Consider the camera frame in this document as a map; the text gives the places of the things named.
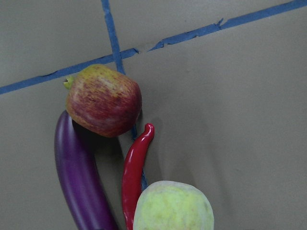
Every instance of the blue painter's tape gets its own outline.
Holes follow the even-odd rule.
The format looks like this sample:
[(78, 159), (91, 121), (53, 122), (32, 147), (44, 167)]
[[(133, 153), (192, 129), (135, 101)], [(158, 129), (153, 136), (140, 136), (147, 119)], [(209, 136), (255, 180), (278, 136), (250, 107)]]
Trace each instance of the blue painter's tape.
[[(139, 53), (139, 51), (137, 49), (132, 48), (132, 49), (128, 49), (128, 50), (121, 52), (121, 57), (122, 58), (129, 58), (129, 57), (132, 57), (133, 55), (138, 54), (138, 53)], [(10, 84), (10, 85), (0, 87), (0, 94), (19, 90), (19, 89), (22, 89), (22, 88), (25, 88), (25, 87), (28, 87), (28, 86), (31, 86), (31, 85), (43, 83), (45, 81), (49, 81), (49, 80), (60, 78), (60, 77), (66, 76), (66, 75), (77, 73), (77, 72), (81, 71), (82, 69), (84, 69), (84, 68), (86, 68), (86, 67), (88, 67), (89, 65), (92, 65), (92, 64), (98, 64), (98, 63), (99, 64), (107, 64), (107, 63), (110, 63), (110, 62), (113, 62), (113, 61), (114, 61), (113, 55), (107, 55), (107, 56), (100, 57), (100, 58), (97, 58), (97, 59), (94, 59), (94, 60), (91, 60), (91, 61), (86, 61), (86, 62), (77, 64), (77, 65), (73, 65), (73, 66), (70, 66), (70, 67), (67, 67), (67, 68), (64, 68), (64, 69), (60, 69), (60, 70), (55, 71), (55, 72), (48, 74), (48, 75), (37, 76), (37, 77), (29, 78), (29, 79), (22, 80), (22, 81), (19, 81), (19, 82)]]
[(165, 45), (173, 45), (180, 42), (191, 40), (198, 36), (204, 36), (208, 34), (215, 33), (220, 30), (228, 29), (231, 27), (235, 27), (238, 25), (246, 24), (249, 22), (253, 22), (259, 19), (263, 19), (266, 17), (274, 16), (276, 14), (284, 13), (287, 11), (295, 10), (301, 7), (307, 6), (307, 0), (294, 0), (288, 3), (284, 3), (281, 5), (273, 6), (261, 11), (249, 13), (243, 16), (239, 16), (236, 18), (232, 18), (227, 20), (224, 24), (222, 24), (223, 19), (219, 21), (217, 24), (210, 24), (207, 26), (204, 26), (202, 28), (192, 30), (189, 32), (185, 32), (182, 34), (178, 34), (172, 37), (165, 38), (158, 42), (153, 48), (151, 48), (149, 51), (163, 48)]
[(119, 48), (119, 43), (118, 43), (118, 38), (116, 36), (116, 31), (115, 31), (115, 25), (114, 25), (114, 20), (111, 14), (110, 10), (110, 4), (108, 0), (101, 0), (102, 7), (104, 9), (105, 13), (105, 22), (106, 22), (106, 27), (107, 31), (109, 33), (109, 38), (111, 42), (111, 48), (113, 52), (113, 58), (116, 64), (117, 71), (125, 74), (123, 62), (122, 62), (122, 57), (120, 55), (120, 48)]
[(144, 170), (142, 171), (141, 186), (142, 186), (142, 191), (144, 191), (148, 187), (148, 182)]
[[(3, 86), (0, 87), (0, 94), (3, 93), (7, 93), (7, 92), (11, 92), (11, 91), (15, 91), (24, 87), (28, 87), (34, 84), (38, 84), (38, 83), (42, 83), (45, 81), (49, 81), (55, 78), (59, 78), (65, 75), (69, 75), (69, 74), (73, 74), (76, 72), (79, 72), (80, 70), (82, 70), (83, 68), (87, 67), (88, 65), (94, 64), (94, 63), (101, 63), (101, 64), (106, 64), (109, 62), (113, 62), (115, 61), (115, 63), (118, 66), (118, 71), (119, 72), (124, 72), (123, 71), (123, 65), (122, 65), (122, 58), (129, 58), (132, 57), (133, 55), (135, 55), (136, 53), (139, 53), (137, 49), (132, 48), (129, 50), (125, 50), (123, 52), (118, 53), (119, 51), (119, 45), (118, 45), (118, 40), (115, 34), (115, 28), (114, 28), (114, 22), (113, 22), (113, 18), (112, 15), (110, 14), (109, 10), (109, 4), (108, 1), (105, 0), (101, 0), (103, 4), (106, 4), (105, 7), (105, 14), (108, 15), (108, 23), (107, 24), (112, 24), (113, 25), (113, 33), (111, 33), (111, 42), (113, 43), (112, 45), (112, 51), (113, 54), (112, 55), (108, 55), (105, 57), (101, 57), (95, 60), (91, 60), (88, 62), (84, 62), (81, 64), (77, 64), (65, 69), (61, 69), (58, 70), (52, 74), (46, 75), (46, 76), (41, 76), (41, 77), (34, 77), (34, 78), (30, 78), (27, 80), (23, 80), (20, 82), (16, 82), (13, 83), (11, 85), (7, 85), (7, 86)], [(291, 10), (295, 10), (301, 7), (305, 7), (307, 6), (307, 0), (294, 0), (285, 4), (281, 4), (281, 5), (277, 5), (277, 6), (273, 6), (261, 11), (257, 11), (257, 12), (253, 12), (253, 13), (249, 13), (243, 16), (239, 16), (236, 18), (232, 18), (227, 20), (227, 22), (225, 22), (224, 24), (222, 24), (223, 20), (220, 20), (219, 23), (217, 24), (210, 24), (208, 26), (196, 29), (196, 30), (192, 30), (186, 33), (182, 33), (182, 34), (178, 34), (172, 37), (168, 37), (165, 38), (163, 40), (161, 40), (160, 42), (158, 42), (153, 48), (150, 49), (151, 50), (155, 50), (155, 49), (159, 49), (164, 47), (166, 44), (176, 44), (176, 43), (180, 43), (180, 42), (184, 42), (184, 41), (188, 41), (191, 40), (195, 37), (198, 36), (204, 36), (204, 35), (208, 35), (223, 29), (227, 29), (227, 28), (231, 28), (231, 27), (235, 27), (238, 25), (242, 25), (245, 23), (249, 23), (252, 21), (256, 21), (259, 19), (263, 19), (266, 17), (270, 17), (270, 16), (274, 16), (276, 14), (280, 14), (283, 12), (287, 12), (287, 11), (291, 11)]]

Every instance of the fake fruit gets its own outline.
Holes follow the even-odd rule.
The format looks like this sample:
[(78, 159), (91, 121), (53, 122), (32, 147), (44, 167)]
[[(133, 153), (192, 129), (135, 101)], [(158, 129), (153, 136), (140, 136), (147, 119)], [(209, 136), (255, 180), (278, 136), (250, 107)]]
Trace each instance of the fake fruit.
[(121, 183), (121, 203), (127, 230), (133, 229), (134, 212), (142, 193), (142, 169), (147, 149), (153, 138), (154, 126), (147, 123), (144, 132), (134, 141), (125, 158)]
[(79, 230), (118, 230), (98, 174), (92, 134), (66, 111), (61, 114), (54, 139), (59, 182)]
[(158, 181), (137, 203), (133, 230), (213, 230), (214, 217), (206, 196), (189, 184)]
[(134, 126), (142, 108), (135, 81), (101, 64), (83, 69), (70, 86), (71, 80), (66, 110), (76, 123), (109, 138)]

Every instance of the chili pepper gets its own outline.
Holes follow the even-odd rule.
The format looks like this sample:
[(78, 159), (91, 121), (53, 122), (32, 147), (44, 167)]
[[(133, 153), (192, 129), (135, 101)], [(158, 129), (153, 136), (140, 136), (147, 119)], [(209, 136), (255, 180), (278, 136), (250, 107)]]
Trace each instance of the chili pepper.
[(133, 229), (134, 213), (142, 192), (142, 170), (148, 146), (153, 138), (154, 126), (147, 123), (145, 131), (134, 141), (125, 158), (121, 202), (127, 230)]

